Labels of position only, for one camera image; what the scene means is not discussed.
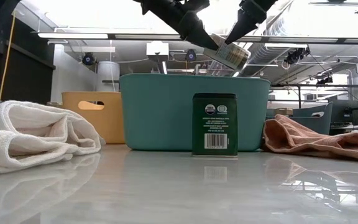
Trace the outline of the white ceiling box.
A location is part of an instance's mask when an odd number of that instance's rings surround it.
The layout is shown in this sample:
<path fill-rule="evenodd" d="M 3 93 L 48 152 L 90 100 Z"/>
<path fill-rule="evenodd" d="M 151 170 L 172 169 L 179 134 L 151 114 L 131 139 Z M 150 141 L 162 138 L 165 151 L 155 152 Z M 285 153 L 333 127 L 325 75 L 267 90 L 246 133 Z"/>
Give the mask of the white ceiling box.
<path fill-rule="evenodd" d="M 161 41 L 152 41 L 146 44 L 146 55 L 155 56 L 155 55 L 168 55 L 169 54 L 169 44 L 163 43 Z"/>

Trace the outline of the salmon pink cloth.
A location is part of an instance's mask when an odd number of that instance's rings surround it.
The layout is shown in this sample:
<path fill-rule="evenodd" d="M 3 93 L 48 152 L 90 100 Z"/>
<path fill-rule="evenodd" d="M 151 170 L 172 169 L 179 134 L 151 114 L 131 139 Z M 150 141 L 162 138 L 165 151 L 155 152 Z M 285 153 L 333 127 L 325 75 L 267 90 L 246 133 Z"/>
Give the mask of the salmon pink cloth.
<path fill-rule="evenodd" d="M 264 122 L 263 137 L 268 152 L 358 160 L 358 133 L 319 134 L 280 114 Z"/>

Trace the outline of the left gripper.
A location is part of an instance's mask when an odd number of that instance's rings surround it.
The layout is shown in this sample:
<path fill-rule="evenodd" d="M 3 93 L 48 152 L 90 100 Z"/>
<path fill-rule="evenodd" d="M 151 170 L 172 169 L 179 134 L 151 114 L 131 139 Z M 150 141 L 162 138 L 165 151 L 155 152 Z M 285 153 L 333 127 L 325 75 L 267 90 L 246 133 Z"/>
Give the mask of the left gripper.
<path fill-rule="evenodd" d="M 218 45 L 204 30 L 203 22 L 195 14 L 207 8 L 209 0 L 133 0 L 140 3 L 142 14 L 152 12 L 167 22 L 179 20 L 179 34 L 182 40 L 202 48 L 217 50 Z"/>

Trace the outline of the long ceiling light rail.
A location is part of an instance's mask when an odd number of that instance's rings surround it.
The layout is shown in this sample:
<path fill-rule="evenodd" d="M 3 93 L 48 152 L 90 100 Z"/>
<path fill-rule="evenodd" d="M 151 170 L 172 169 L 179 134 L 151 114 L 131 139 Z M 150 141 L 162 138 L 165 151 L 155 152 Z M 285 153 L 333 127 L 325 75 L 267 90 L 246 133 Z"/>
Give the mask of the long ceiling light rail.
<path fill-rule="evenodd" d="M 34 32 L 43 39 L 66 40 L 161 40 L 181 41 L 174 34 L 105 34 L 105 33 L 71 33 L 71 32 Z M 358 45 L 358 37 L 292 37 L 245 35 L 235 42 L 252 43 L 290 43 L 290 44 L 328 44 Z"/>

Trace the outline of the spice jar with wooden lid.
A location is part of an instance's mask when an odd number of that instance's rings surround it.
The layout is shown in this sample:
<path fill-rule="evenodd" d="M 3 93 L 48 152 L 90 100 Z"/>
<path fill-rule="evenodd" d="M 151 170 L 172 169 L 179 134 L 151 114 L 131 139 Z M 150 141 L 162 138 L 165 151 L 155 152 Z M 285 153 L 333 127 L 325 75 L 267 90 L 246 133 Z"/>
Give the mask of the spice jar with wooden lid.
<path fill-rule="evenodd" d="M 234 43 L 225 44 L 225 38 L 217 34 L 212 34 L 211 38 L 219 48 L 217 50 L 204 48 L 204 55 L 234 70 L 242 70 L 247 65 L 251 56 L 248 50 Z"/>

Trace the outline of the black metal railing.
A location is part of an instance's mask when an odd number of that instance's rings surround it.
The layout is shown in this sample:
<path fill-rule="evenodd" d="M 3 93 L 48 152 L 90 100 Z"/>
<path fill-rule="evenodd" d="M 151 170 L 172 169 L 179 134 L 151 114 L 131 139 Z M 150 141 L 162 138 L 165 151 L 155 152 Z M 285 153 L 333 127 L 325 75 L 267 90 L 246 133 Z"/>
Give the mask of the black metal railing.
<path fill-rule="evenodd" d="M 268 107 L 310 108 L 337 98 L 358 101 L 358 85 L 274 84 L 269 90 Z"/>

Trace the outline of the large black panel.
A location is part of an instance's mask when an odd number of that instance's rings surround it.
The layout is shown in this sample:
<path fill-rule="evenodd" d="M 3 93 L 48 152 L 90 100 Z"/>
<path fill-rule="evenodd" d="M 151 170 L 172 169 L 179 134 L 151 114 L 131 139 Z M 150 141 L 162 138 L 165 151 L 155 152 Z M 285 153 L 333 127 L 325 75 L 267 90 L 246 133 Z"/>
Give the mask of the large black panel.
<path fill-rule="evenodd" d="M 0 0 L 0 100 L 50 101 L 55 47 L 35 34 L 42 25 L 24 0 Z"/>

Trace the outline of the teal plastic bin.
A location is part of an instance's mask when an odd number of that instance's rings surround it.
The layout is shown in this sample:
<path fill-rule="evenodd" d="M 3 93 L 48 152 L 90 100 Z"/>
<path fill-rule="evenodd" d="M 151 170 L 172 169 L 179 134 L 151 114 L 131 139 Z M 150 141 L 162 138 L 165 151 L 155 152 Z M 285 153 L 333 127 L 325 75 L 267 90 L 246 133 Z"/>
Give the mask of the teal plastic bin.
<path fill-rule="evenodd" d="M 196 93 L 237 96 L 238 149 L 261 145 L 270 82 L 255 77 L 211 77 L 132 73 L 119 79 L 124 138 L 131 149 L 190 151 Z"/>

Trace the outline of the blue-grey plastic bin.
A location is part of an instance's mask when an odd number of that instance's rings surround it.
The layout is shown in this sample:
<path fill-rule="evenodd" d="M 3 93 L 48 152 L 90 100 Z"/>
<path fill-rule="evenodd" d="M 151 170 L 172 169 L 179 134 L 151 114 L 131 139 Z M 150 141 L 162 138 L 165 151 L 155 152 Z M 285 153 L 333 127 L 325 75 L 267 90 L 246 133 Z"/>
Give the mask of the blue-grey plastic bin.
<path fill-rule="evenodd" d="M 275 118 L 273 109 L 267 110 L 266 120 L 275 119 L 285 128 L 292 131 L 328 135 L 331 126 L 331 115 L 333 103 L 315 106 L 312 108 L 294 109 L 293 114 L 288 118 L 283 116 Z"/>

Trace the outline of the small black block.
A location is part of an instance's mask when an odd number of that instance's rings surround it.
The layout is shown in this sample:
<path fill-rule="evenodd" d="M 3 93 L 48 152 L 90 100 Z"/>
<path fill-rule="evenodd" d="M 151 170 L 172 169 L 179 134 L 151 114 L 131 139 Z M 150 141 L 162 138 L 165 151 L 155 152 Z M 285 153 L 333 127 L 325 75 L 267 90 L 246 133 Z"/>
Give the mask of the small black block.
<path fill-rule="evenodd" d="M 237 96 L 232 93 L 194 94 L 192 155 L 236 157 L 237 153 Z"/>

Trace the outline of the white cylinder column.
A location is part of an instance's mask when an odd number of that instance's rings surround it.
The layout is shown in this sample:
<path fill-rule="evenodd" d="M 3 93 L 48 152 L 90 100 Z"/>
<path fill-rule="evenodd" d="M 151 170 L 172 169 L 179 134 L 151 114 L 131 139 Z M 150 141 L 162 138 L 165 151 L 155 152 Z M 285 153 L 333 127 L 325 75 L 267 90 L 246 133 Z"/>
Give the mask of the white cylinder column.
<path fill-rule="evenodd" d="M 119 91 L 120 66 L 118 63 L 102 61 L 97 67 L 96 91 Z"/>

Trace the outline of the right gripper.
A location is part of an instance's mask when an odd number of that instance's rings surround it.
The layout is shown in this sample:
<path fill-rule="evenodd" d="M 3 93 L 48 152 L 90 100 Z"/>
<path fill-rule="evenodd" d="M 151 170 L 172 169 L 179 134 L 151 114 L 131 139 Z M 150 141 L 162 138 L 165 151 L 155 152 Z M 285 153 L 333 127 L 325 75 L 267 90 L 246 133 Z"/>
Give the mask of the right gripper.
<path fill-rule="evenodd" d="M 278 0 L 242 0 L 239 4 L 237 22 L 226 37 L 225 44 L 231 44 L 257 28 L 260 11 L 266 13 Z"/>

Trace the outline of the silver ventilation duct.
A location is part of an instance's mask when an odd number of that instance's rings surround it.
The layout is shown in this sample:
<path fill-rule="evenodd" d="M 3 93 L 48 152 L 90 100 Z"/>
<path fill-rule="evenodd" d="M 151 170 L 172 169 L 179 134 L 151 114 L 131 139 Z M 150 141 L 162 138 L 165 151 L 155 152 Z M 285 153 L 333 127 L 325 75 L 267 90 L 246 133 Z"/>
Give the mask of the silver ventilation duct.
<path fill-rule="evenodd" d="M 206 74 L 216 77 L 228 77 L 238 72 L 240 77 L 252 76 L 288 51 L 287 47 L 268 47 L 266 43 L 241 42 L 236 45 L 243 47 L 251 53 L 247 65 L 242 70 L 231 69 L 213 60 L 213 62 L 208 65 Z"/>

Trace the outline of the white striped towel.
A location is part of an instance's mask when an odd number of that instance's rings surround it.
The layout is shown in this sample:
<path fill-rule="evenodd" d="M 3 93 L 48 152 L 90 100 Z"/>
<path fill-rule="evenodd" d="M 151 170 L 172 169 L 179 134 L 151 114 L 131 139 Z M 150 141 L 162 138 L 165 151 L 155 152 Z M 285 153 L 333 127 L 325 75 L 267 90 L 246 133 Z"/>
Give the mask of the white striped towel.
<path fill-rule="evenodd" d="M 90 122 L 70 110 L 0 103 L 0 174 L 94 154 L 104 143 Z"/>

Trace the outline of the yellow plastic bin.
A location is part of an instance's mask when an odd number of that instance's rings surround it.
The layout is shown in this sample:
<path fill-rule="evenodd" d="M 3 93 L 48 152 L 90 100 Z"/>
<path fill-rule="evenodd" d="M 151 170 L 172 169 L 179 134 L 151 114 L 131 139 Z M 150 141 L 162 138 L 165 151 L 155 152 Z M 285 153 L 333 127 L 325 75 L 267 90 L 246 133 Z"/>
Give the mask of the yellow plastic bin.
<path fill-rule="evenodd" d="M 63 108 L 90 122 L 107 144 L 124 144 L 122 98 L 114 91 L 67 91 Z"/>

